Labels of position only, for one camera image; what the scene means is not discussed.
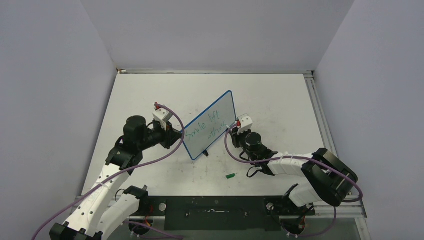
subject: small whiteboard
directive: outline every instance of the small whiteboard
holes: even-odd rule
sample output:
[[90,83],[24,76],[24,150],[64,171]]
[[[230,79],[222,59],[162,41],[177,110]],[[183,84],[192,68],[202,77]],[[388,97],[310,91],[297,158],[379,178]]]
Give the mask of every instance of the small whiteboard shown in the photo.
[[233,92],[227,91],[185,127],[184,146],[196,160],[236,121]]

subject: green object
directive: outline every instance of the green object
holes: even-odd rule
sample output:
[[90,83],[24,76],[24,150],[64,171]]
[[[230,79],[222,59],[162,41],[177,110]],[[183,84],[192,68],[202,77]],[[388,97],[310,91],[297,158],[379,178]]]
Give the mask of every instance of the green object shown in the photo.
[[230,174],[230,175],[226,175],[225,177],[226,177],[226,179],[232,179],[232,178],[234,178],[236,176],[236,174],[235,173],[233,173],[233,174]]

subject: gray wall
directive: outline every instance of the gray wall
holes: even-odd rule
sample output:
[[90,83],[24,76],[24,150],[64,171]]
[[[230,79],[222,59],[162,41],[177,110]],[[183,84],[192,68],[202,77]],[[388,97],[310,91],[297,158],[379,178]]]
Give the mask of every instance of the gray wall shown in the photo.
[[424,236],[423,9],[422,0],[356,0],[315,72],[375,240]]
[[123,69],[314,70],[354,0],[82,0]]
[[0,239],[81,193],[115,75],[79,0],[1,1]]

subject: purple hose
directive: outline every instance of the purple hose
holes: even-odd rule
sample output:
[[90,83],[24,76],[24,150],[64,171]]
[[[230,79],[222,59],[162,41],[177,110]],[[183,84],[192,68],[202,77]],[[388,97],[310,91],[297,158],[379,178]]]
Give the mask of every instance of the purple hose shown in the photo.
[[[226,149],[227,153],[229,154],[229,156],[232,159],[236,160],[237,162],[243,163],[243,164],[252,164],[253,163],[252,161],[244,161],[244,160],[238,159],[237,157],[235,157],[230,152],[230,149],[228,148],[228,144],[227,144],[228,133],[231,131],[231,129],[233,129],[235,127],[236,127],[236,125],[233,125],[232,127],[230,127],[225,132],[225,139],[224,139],[225,149]],[[352,199],[352,200],[344,200],[343,203],[355,203],[355,202],[360,201],[364,197],[364,194],[362,193],[362,190],[359,188],[359,186],[356,184],[356,182],[354,182],[352,179],[350,179],[349,177],[347,177],[343,173],[337,171],[336,169],[334,169],[334,168],[332,168],[332,167],[330,167],[330,166],[328,166],[328,165],[326,165],[326,164],[324,164],[324,163],[322,163],[322,162],[320,162],[318,160],[315,160],[315,159],[312,159],[312,158],[309,158],[309,157],[305,157],[305,156],[289,156],[289,155],[283,156],[282,158],[283,159],[291,159],[291,158],[293,158],[293,159],[301,159],[301,160],[310,161],[310,162],[313,162],[316,165],[320,165],[321,167],[330,170],[332,173],[335,173],[336,175],[339,175],[340,177],[344,178],[346,181],[348,181],[350,184],[352,184],[358,190],[359,197],[356,198],[356,199]],[[269,158],[269,159],[264,159],[264,160],[257,160],[257,161],[254,161],[254,163],[256,163],[256,164],[266,163],[266,162],[269,162],[269,161],[275,161],[275,160],[280,160],[280,159],[281,159],[281,157],[274,157],[274,158]]]
[[[161,158],[158,158],[158,159],[156,159],[156,160],[154,160],[154,161],[149,161],[149,162],[146,162],[146,163],[143,163],[143,164],[139,164],[139,165],[137,165],[137,166],[132,166],[132,167],[129,167],[129,168],[127,168],[127,169],[124,169],[124,170],[122,170],[122,171],[119,171],[119,172],[117,172],[117,173],[115,173],[115,174],[113,174],[112,176],[110,176],[110,177],[108,177],[108,178],[106,178],[104,181],[102,181],[101,183],[102,184],[105,184],[105,183],[107,183],[107,182],[109,182],[110,180],[112,180],[112,179],[114,179],[116,176],[118,176],[118,175],[121,175],[121,174],[123,174],[123,173],[126,173],[126,172],[128,172],[128,171],[131,171],[131,170],[134,170],[134,169],[138,169],[138,168],[141,168],[141,167],[144,167],[144,166],[147,166],[147,165],[151,165],[151,164],[154,164],[154,163],[157,163],[157,162],[160,162],[160,161],[162,161],[162,160],[164,160],[164,159],[166,159],[166,158],[168,158],[169,156],[171,156],[172,154],[174,154],[179,148],[180,148],[180,146],[183,144],[183,141],[184,141],[184,136],[186,135],[185,134],[185,129],[184,129],[184,124],[183,124],[183,121],[181,121],[181,118],[179,118],[178,117],[178,115],[175,113],[175,112],[173,112],[171,109],[169,109],[169,108],[167,108],[166,106],[163,106],[163,105],[160,105],[160,104],[157,104],[157,103],[155,103],[154,104],[155,106],[157,106],[157,107],[160,107],[160,108],[163,108],[163,109],[165,109],[165,110],[168,110],[170,113],[172,113],[174,116],[175,116],[175,118],[178,120],[178,122],[179,122],[179,124],[181,125],[181,129],[182,129],[182,137],[181,137],[181,141],[179,141],[179,143],[178,143],[178,145],[176,146],[176,148],[174,148],[170,153],[168,153],[168,154],[166,154],[165,156],[163,156],[163,157],[161,157]],[[83,196],[81,196],[81,198],[79,198],[79,199],[77,199],[76,201],[74,201],[73,203],[71,203],[71,204],[69,204],[69,205],[67,205],[66,207],[64,207],[62,210],[60,210],[60,211],[58,211],[55,215],[53,215],[52,217],[50,217],[49,219],[47,219],[36,231],[35,231],[35,233],[34,233],[34,235],[32,236],[32,238],[31,238],[31,240],[35,240],[36,239],[36,237],[37,237],[37,235],[40,233],[40,231],[47,225],[47,224],[49,224],[51,221],[53,221],[53,219],[55,219],[55,218],[57,218],[59,215],[61,215],[62,213],[64,213],[66,210],[68,210],[68,209],[70,209],[70,208],[72,208],[74,205],[76,205],[77,203],[79,203],[79,202],[81,202],[82,200],[84,200],[86,197],[88,197],[88,196],[90,196],[90,194],[92,194],[92,193],[94,193],[97,189],[99,189],[101,186],[102,186],[102,184],[98,184],[97,186],[95,186],[95,187],[93,187],[90,191],[88,191],[86,194],[84,194]]]
[[317,233],[311,233],[311,234],[306,234],[306,235],[297,235],[298,238],[309,238],[309,237],[316,237],[322,234],[325,234],[326,232],[328,232],[332,227],[334,227],[334,224],[336,223],[336,218],[337,218],[337,211],[336,211],[336,207],[334,206],[334,217],[332,219],[331,224],[324,230],[317,232]]
[[168,236],[168,237],[163,237],[163,236],[145,236],[145,237],[143,237],[143,236],[140,236],[140,238],[143,238],[143,239],[164,239],[164,238],[184,239],[183,236],[172,235],[172,234],[169,234],[169,233],[167,233],[165,231],[162,231],[162,230],[153,228],[151,226],[148,226],[148,225],[143,224],[143,223],[140,223],[140,222],[136,222],[136,221],[124,221],[123,223],[124,224],[134,224],[134,225],[137,225],[137,226],[146,228],[146,229],[153,230],[153,231],[158,232],[160,234],[163,234],[165,236]]

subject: purple cable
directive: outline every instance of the purple cable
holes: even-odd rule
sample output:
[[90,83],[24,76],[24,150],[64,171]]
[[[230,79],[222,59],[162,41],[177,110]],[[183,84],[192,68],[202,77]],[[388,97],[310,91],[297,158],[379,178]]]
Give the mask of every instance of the purple cable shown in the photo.
[[[328,232],[332,227],[334,227],[334,224],[336,223],[336,218],[337,218],[337,211],[336,211],[336,207],[334,206],[333,207],[334,208],[334,218],[332,219],[332,222],[331,222],[331,224],[326,228],[326,229],[324,229],[323,231],[320,231],[320,232],[317,232],[317,233],[311,233],[311,234],[306,234],[306,235],[297,235],[297,237],[298,238],[309,238],[309,237],[316,237],[316,236],[319,236],[319,235],[322,235],[322,234],[325,234],[326,232]],[[286,231],[287,233],[289,232],[289,231],[287,231],[285,228],[284,228],[284,226],[281,226],[282,227],[282,229],[284,229],[284,231]],[[293,233],[291,233],[290,232],[290,236],[294,236],[294,237],[296,237],[296,234],[293,234]]]
[[123,174],[123,173],[126,173],[126,172],[128,172],[128,171],[131,171],[131,170],[134,170],[134,169],[138,169],[138,168],[141,168],[141,167],[144,167],[144,166],[147,166],[147,165],[151,165],[151,164],[154,164],[154,163],[157,163],[157,162],[160,162],[160,161],[162,161],[162,160],[164,160],[164,159],[166,159],[166,158],[168,158],[169,156],[171,156],[172,154],[174,154],[179,148],[180,148],[180,146],[183,144],[183,141],[184,141],[184,136],[186,135],[185,134],[185,129],[184,129],[184,124],[183,124],[183,121],[181,121],[181,118],[179,118],[178,117],[178,115],[175,113],[175,112],[173,112],[171,109],[169,109],[169,108],[167,108],[166,106],[163,106],[163,105],[160,105],[160,104],[157,104],[157,103],[155,103],[154,104],[155,106],[157,106],[157,107],[160,107],[160,108],[163,108],[163,109],[165,109],[165,110],[168,110],[170,113],[172,113],[174,116],[175,116],[175,118],[178,120],[178,122],[179,122],[179,124],[181,125],[181,129],[182,129],[182,137],[181,137],[181,141],[179,141],[179,143],[178,143],[178,145],[176,146],[176,148],[174,148],[170,153],[168,153],[168,154],[166,154],[165,156],[163,156],[163,157],[161,157],[161,158],[158,158],[158,159],[156,159],[156,160],[154,160],[154,161],[149,161],[149,162],[146,162],[146,163],[143,163],[143,164],[139,164],[139,165],[136,165],[136,166],[132,166],[132,167],[129,167],[129,168],[127,168],[127,169],[124,169],[124,170],[122,170],[122,171],[119,171],[119,172],[117,172],[117,173],[115,173],[115,174],[113,174],[112,176],[110,176],[110,177],[108,177],[108,178],[106,178],[104,181],[102,181],[101,182],[101,184],[98,184],[97,186],[95,186],[95,187],[93,187],[90,191],[88,191],[86,194],[84,194],[83,196],[81,196],[81,198],[79,198],[79,199],[77,199],[76,201],[74,201],[73,203],[71,203],[71,204],[69,204],[69,205],[67,205],[66,207],[64,207],[62,210],[60,210],[60,211],[58,211],[56,214],[54,214],[53,216],[51,216],[49,219],[47,219],[36,231],[35,231],[35,233],[34,233],[34,235],[32,236],[32,238],[31,238],[31,240],[35,240],[36,239],[36,237],[37,237],[37,235],[41,232],[41,230],[47,225],[47,224],[49,224],[51,221],[53,221],[53,219],[55,219],[55,218],[57,218],[59,215],[61,215],[62,213],[64,213],[66,210],[68,210],[68,209],[70,209],[70,208],[72,208],[74,205],[76,205],[76,204],[78,204],[79,202],[81,202],[82,200],[84,200],[85,198],[87,198],[88,196],[90,196],[92,193],[94,193],[97,189],[99,189],[101,186],[102,186],[102,184],[105,184],[105,183],[107,183],[107,182],[109,182],[110,180],[112,180],[112,179],[114,179],[116,176],[118,176],[118,175],[121,175],[121,174]]
[[[233,126],[231,126],[225,132],[225,139],[224,139],[225,149],[226,149],[227,153],[229,154],[229,156],[232,159],[236,160],[237,162],[243,163],[243,164],[252,164],[253,163],[252,161],[244,161],[244,160],[238,159],[237,157],[235,157],[230,152],[230,149],[228,148],[228,144],[227,144],[228,133],[231,131],[231,129],[233,129],[235,127],[236,127],[236,125],[233,125]],[[359,186],[356,184],[356,182],[354,182],[352,179],[350,179],[349,177],[347,177],[343,173],[337,171],[336,169],[334,169],[334,168],[332,168],[332,167],[330,167],[330,166],[328,166],[328,165],[326,165],[326,164],[324,164],[324,163],[322,163],[322,162],[320,162],[318,160],[315,160],[315,159],[312,159],[312,158],[309,158],[309,157],[305,157],[305,156],[289,156],[289,155],[283,156],[282,158],[283,159],[291,159],[291,158],[293,158],[293,159],[301,159],[301,160],[310,161],[310,162],[313,162],[316,165],[319,165],[319,166],[321,166],[321,167],[323,167],[325,169],[328,169],[332,173],[335,173],[336,175],[339,175],[340,177],[344,178],[346,181],[348,181],[350,184],[352,184],[358,190],[359,197],[356,198],[356,199],[352,199],[352,200],[344,200],[343,203],[355,203],[355,202],[360,201],[364,197],[364,194],[362,193],[362,190],[359,188]],[[269,162],[269,161],[280,160],[282,158],[281,157],[274,157],[274,158],[269,158],[269,159],[264,159],[264,160],[257,160],[257,161],[254,161],[254,163],[257,163],[257,164],[259,164],[259,163],[266,163],[266,162]]]
[[165,235],[165,236],[144,236],[144,237],[143,237],[143,236],[140,236],[140,238],[143,238],[143,239],[167,239],[167,238],[173,238],[173,239],[184,239],[184,237],[183,237],[183,236],[172,235],[172,234],[169,234],[169,233],[167,233],[167,232],[165,232],[165,231],[162,231],[162,230],[156,229],[156,228],[154,228],[154,227],[148,226],[148,225],[143,224],[143,223],[140,223],[140,222],[136,222],[136,221],[124,221],[123,223],[124,223],[124,224],[134,224],[134,225],[137,225],[137,226],[143,227],[143,228],[145,228],[145,229],[150,229],[150,230],[153,230],[153,231],[155,231],[155,232],[158,232],[158,233],[160,233],[160,234]]

